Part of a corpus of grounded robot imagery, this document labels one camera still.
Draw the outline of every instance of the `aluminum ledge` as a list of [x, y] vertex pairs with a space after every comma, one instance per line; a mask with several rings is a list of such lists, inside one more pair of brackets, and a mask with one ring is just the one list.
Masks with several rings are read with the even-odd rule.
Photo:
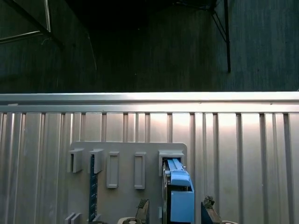
[[131, 102], [285, 102], [298, 101], [299, 92], [142, 92], [142, 93], [51, 93], [0, 94], [1, 104], [13, 103], [106, 103]]
[[0, 94], [0, 112], [299, 112], [299, 92]]

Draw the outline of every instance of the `dark background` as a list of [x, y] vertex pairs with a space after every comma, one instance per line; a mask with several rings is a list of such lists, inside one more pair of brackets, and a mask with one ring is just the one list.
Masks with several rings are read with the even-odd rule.
[[[45, 25], [42, 0], [16, 2]], [[88, 35], [64, 0], [50, 8], [65, 49], [44, 36], [0, 45], [1, 93], [299, 89], [298, 0], [229, 0], [230, 74], [206, 12], [170, 7], [146, 29]], [[217, 11], [224, 21], [223, 2]], [[34, 30], [0, 1], [0, 38]]]

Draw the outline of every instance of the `corrugated metal wall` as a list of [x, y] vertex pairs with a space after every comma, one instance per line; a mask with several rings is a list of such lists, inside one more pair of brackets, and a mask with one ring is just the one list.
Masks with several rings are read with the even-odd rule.
[[59, 224], [77, 140], [183, 142], [196, 192], [223, 219], [299, 223], [299, 114], [0, 113], [0, 223]]

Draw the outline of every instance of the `metal pole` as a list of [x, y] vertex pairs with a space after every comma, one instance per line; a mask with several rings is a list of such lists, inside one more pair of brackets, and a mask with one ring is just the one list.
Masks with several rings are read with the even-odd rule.
[[62, 42], [60, 42], [51, 32], [49, 32], [42, 24], [40, 24], [32, 15], [30, 15], [25, 9], [19, 6], [14, 0], [3, 0], [7, 3], [12, 9], [14, 9], [17, 13], [23, 16], [28, 22], [34, 25], [39, 31], [44, 34], [46, 37], [50, 38], [53, 42], [55, 42], [59, 48], [63, 48]]
[[48, 0], [44, 0], [43, 4], [45, 6], [47, 30], [49, 32], [51, 32], [52, 30], [51, 30], [50, 8], [49, 8], [49, 2], [48, 2]]
[[224, 16], [225, 16], [225, 39], [226, 39], [226, 54], [228, 60], [228, 72], [231, 72], [230, 67], [230, 39], [229, 39], [229, 24], [228, 24], [228, 0], [224, 0]]
[[40, 36], [40, 35], [43, 35], [43, 34], [38, 30], [38, 31], [33, 31], [33, 32], [25, 33], [25, 34], [16, 35], [16, 36], [5, 37], [5, 38], [0, 39], [0, 44], [25, 40], [30, 37], [35, 37], [35, 36]]

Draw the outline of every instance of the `metal rail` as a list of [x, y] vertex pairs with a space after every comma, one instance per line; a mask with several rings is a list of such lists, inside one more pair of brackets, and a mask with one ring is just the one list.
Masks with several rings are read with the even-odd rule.
[[124, 103], [286, 103], [299, 92], [139, 92], [0, 94], [0, 105], [115, 105]]
[[0, 39], [0, 44], [19, 41], [28, 39], [34, 36], [45, 35], [49, 39], [51, 39], [54, 43], [58, 45], [59, 48], [63, 48], [63, 44], [60, 40], [58, 40], [51, 32], [51, 22], [50, 22], [50, 10], [48, 0], [44, 0], [45, 13], [46, 13], [46, 24], [47, 28], [45, 28], [42, 24], [40, 24], [32, 15], [30, 15], [25, 9], [23, 9], [18, 3], [14, 0], [3, 0], [8, 6], [10, 6], [13, 10], [15, 10], [18, 14], [20, 14], [24, 19], [34, 25], [38, 30], [33, 32], [28, 32], [20, 35], [4, 37]]

